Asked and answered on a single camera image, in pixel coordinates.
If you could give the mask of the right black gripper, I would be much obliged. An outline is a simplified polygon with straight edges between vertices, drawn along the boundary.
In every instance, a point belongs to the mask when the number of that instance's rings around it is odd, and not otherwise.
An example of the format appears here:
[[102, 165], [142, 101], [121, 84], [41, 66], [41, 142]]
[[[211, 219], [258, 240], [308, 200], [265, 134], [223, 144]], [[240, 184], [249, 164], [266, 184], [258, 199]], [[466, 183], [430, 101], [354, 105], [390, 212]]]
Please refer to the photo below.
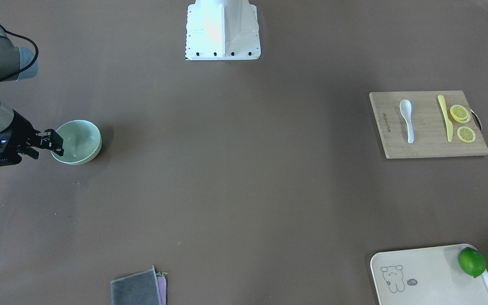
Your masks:
[[41, 133], [32, 126], [29, 120], [16, 111], [14, 111], [12, 122], [3, 131], [1, 139], [6, 140], [2, 157], [8, 160], [18, 160], [20, 154], [37, 160], [39, 152], [34, 149], [35, 147], [52, 151], [58, 156], [64, 154], [63, 139], [56, 130], [47, 129]]

